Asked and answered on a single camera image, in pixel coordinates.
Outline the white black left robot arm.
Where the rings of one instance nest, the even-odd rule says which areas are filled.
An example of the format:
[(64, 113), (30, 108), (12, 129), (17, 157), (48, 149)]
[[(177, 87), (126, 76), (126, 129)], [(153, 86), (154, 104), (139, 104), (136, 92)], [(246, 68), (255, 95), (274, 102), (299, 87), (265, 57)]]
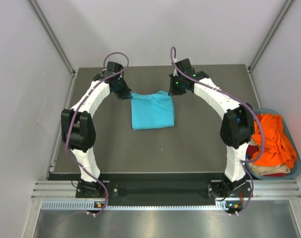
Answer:
[(131, 89), (123, 77), (124, 67), (110, 61), (101, 74), (97, 74), (82, 98), (70, 109), (61, 113), (61, 140), (65, 151), (71, 151), (81, 171), (81, 179), (88, 182), (87, 191), (100, 196), (104, 185), (98, 181), (101, 171), (97, 166), (93, 146), (96, 131), (93, 116), (104, 99), (115, 94), (117, 99), (131, 99)]

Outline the cyan t shirt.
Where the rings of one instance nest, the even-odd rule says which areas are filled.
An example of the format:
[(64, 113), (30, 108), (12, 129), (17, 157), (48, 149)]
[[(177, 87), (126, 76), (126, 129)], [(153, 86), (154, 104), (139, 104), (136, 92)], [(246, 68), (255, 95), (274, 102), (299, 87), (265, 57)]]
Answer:
[(131, 117), (133, 130), (173, 127), (175, 113), (172, 97), (162, 90), (148, 95), (133, 93)]

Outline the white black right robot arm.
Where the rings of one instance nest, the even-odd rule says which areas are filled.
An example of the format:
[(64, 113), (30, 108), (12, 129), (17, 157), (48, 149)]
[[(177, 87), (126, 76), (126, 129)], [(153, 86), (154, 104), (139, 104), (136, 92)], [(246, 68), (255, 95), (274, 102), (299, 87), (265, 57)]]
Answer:
[(243, 162), (251, 136), (254, 133), (254, 118), (251, 107), (224, 94), (203, 71), (196, 72), (189, 59), (172, 59), (174, 72), (170, 74), (169, 95), (183, 95), (191, 91), (211, 106), (222, 119), (220, 137), (227, 146), (227, 164), (223, 191), (235, 196), (241, 190), (239, 180), (245, 176)]

